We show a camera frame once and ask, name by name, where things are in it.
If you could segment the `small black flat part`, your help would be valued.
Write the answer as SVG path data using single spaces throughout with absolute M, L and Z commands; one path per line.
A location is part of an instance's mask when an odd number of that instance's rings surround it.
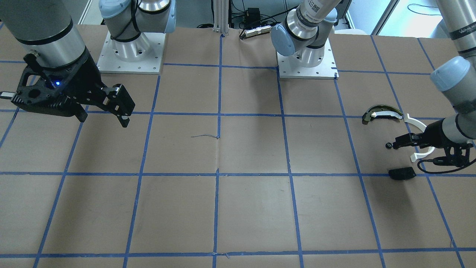
M 415 178 L 417 175 L 412 167 L 402 167 L 388 170 L 388 175 L 392 180 L 405 181 Z

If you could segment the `black curved brake shoe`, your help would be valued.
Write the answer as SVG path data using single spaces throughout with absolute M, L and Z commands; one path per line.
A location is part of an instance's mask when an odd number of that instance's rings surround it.
M 367 109 L 362 115 L 362 124 L 368 124 L 374 119 L 394 119 L 403 120 L 403 113 L 390 105 L 375 105 Z

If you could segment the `white curved plastic part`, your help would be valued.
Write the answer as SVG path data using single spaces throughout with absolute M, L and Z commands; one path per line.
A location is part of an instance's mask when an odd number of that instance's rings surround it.
M 419 121 L 415 118 L 410 117 L 410 114 L 405 114 L 403 116 L 403 121 L 406 122 L 406 123 L 409 123 L 409 124 L 413 124 L 415 127 L 420 129 L 422 132 L 425 131 L 425 129 L 427 127 L 423 122 L 421 122 L 421 121 Z M 413 153 L 412 155 L 410 155 L 410 160 L 411 160 L 412 163 L 415 163 L 419 159 L 423 159 L 423 158 L 427 157 L 428 155 L 432 154 L 433 151 L 435 151 L 435 148 L 432 146 L 432 147 L 428 148 L 427 152 Z

